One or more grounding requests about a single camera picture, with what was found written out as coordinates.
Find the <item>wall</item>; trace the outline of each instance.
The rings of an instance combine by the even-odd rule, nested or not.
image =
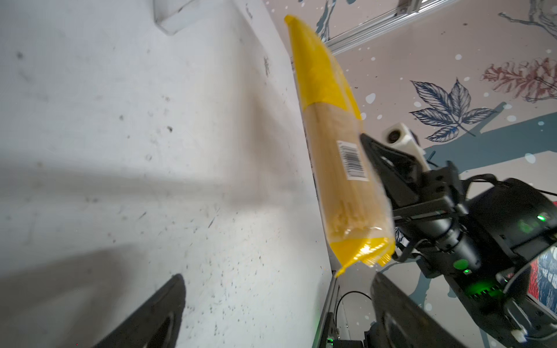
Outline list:
[[[458,1],[336,58],[371,136],[404,122],[427,156],[436,152],[434,163],[454,161],[462,178],[493,173],[557,192],[556,13],[557,1]],[[457,80],[458,105],[468,114],[451,107],[449,120],[420,111],[448,107]],[[470,196],[487,187],[473,185]],[[539,258],[538,268],[532,293],[556,311],[556,249]],[[340,280],[344,290],[369,291],[374,271],[350,272]],[[385,274],[467,346],[501,346],[480,333],[443,279],[429,283],[414,263]],[[357,294],[344,302],[350,334],[362,337],[373,311]]]
[[[262,0],[273,19],[278,33],[290,52],[288,29],[284,17],[291,14],[301,18],[323,41],[342,34],[397,6],[401,0]]]
[[[92,346],[181,273],[178,347],[308,347],[331,272],[289,56],[258,0],[172,37],[152,6],[0,2],[0,346]]]

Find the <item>white tabletop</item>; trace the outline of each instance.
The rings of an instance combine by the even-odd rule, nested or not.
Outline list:
[[[0,346],[91,346],[175,273],[179,347],[311,345],[323,227],[289,57],[245,4],[166,36],[151,1],[0,3]]]

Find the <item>pasta package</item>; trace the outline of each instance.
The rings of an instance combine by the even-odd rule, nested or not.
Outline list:
[[[384,266],[394,252],[392,209],[365,156],[358,105],[342,69],[315,32],[287,16],[302,117],[325,237],[342,268]]]

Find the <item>plastic package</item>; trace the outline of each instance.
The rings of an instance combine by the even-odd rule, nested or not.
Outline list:
[[[313,30],[287,16],[302,117],[325,226],[342,268],[384,266],[394,252],[392,209],[365,156],[363,123],[342,69]]]

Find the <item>table surface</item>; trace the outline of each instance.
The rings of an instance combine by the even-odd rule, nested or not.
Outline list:
[[[331,271],[262,2],[166,36],[151,1],[3,1],[0,105],[0,345],[91,346],[176,273],[179,347],[311,345]]]

